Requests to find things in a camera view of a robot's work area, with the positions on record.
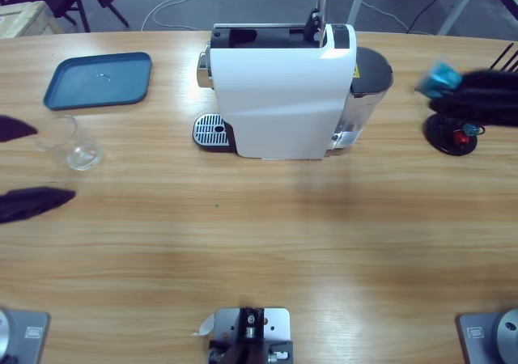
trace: blue object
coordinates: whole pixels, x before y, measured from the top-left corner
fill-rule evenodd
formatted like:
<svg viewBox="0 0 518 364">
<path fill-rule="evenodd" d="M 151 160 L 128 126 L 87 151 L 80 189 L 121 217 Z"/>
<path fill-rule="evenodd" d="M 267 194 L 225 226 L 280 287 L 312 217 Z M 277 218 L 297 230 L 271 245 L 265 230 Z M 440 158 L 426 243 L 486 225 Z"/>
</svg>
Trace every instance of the blue object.
<svg viewBox="0 0 518 364">
<path fill-rule="evenodd" d="M 464 132 L 464 134 L 466 136 L 481 135 L 480 127 L 478 125 L 473 125 L 473 124 L 464 124 L 464 125 L 462 125 L 462 132 Z"/>
<path fill-rule="evenodd" d="M 430 69 L 429 77 L 418 83 L 415 90 L 430 99 L 439 99 L 444 94 L 455 90 L 461 81 L 460 74 L 444 62 L 439 62 Z"/>
<path fill-rule="evenodd" d="M 43 103 L 54 111 L 137 103 L 146 97 L 150 76 L 146 53 L 67 59 L 57 66 Z"/>
</svg>

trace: drip tray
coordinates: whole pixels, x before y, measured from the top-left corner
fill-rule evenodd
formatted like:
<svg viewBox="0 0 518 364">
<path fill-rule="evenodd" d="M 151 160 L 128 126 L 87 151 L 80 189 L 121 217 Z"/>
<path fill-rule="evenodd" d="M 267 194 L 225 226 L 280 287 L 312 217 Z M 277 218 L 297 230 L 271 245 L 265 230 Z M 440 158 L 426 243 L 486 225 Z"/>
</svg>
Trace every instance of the drip tray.
<svg viewBox="0 0 518 364">
<path fill-rule="evenodd" d="M 228 141 L 225 123 L 218 113 L 207 113 L 198 117 L 194 123 L 193 139 L 206 150 L 234 151 Z"/>
</svg>

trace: wooden table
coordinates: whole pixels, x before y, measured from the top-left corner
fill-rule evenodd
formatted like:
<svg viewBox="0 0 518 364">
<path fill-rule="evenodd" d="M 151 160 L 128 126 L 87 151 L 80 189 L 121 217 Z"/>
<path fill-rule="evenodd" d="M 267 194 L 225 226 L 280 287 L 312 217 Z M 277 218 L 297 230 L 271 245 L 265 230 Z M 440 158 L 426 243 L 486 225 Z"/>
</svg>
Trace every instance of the wooden table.
<svg viewBox="0 0 518 364">
<path fill-rule="evenodd" d="M 71 112 L 105 149 L 68 171 L 31 138 L 0 145 L 0 192 L 74 187 L 58 210 L 0 226 L 0 300 L 53 321 L 44 364 L 204 363 L 191 336 L 219 307 L 287 307 L 298 363 L 462 362 L 454 317 L 518 303 L 518 131 L 466 157 L 422 138 L 413 87 L 439 56 L 487 67 L 507 44 L 358 34 L 394 85 L 349 154 L 261 161 L 199 150 L 206 32 L 0 42 L 0 113 L 31 120 L 68 57 L 144 51 L 140 104 Z"/>
</svg>

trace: blue tray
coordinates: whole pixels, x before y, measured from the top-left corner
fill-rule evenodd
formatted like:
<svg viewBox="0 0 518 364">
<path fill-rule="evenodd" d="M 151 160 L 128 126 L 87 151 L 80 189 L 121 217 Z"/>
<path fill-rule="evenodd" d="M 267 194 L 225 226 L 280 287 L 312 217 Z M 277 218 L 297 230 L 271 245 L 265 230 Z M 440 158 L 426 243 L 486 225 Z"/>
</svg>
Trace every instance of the blue tray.
<svg viewBox="0 0 518 364">
<path fill-rule="evenodd" d="M 150 75 L 146 53 L 67 59 L 57 66 L 43 104 L 58 111 L 137 103 L 146 97 Z"/>
</svg>

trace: red knob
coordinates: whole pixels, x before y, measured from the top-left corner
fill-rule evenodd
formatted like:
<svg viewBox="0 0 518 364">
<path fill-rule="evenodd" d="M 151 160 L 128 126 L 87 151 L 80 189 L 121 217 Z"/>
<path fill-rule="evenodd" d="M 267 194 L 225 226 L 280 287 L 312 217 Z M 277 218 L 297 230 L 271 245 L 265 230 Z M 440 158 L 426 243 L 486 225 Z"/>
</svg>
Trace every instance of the red knob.
<svg viewBox="0 0 518 364">
<path fill-rule="evenodd" d="M 469 136 L 462 131 L 455 131 L 453 133 L 453 141 L 458 146 L 466 146 L 469 143 Z"/>
</svg>

